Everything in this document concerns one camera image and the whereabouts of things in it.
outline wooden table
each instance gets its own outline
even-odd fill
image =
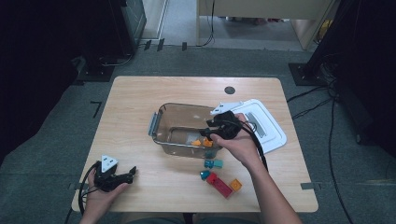
[[[196,0],[196,42],[200,45],[200,16],[291,19],[303,49],[309,49],[336,0]]]
[[[228,86],[234,94],[225,93]],[[266,154],[271,176],[297,212],[315,212],[318,202],[285,96],[276,78],[264,77],[117,77],[108,96],[82,177],[107,154],[119,160],[117,175],[137,166],[134,183],[113,204],[117,212],[258,212],[248,171],[227,149],[218,152],[222,169],[213,169],[229,183],[243,187],[225,199],[200,177],[204,160],[165,154],[148,136],[149,121],[165,103],[217,106],[220,102],[260,100],[288,137],[285,146]],[[72,207],[78,211],[77,194]]]

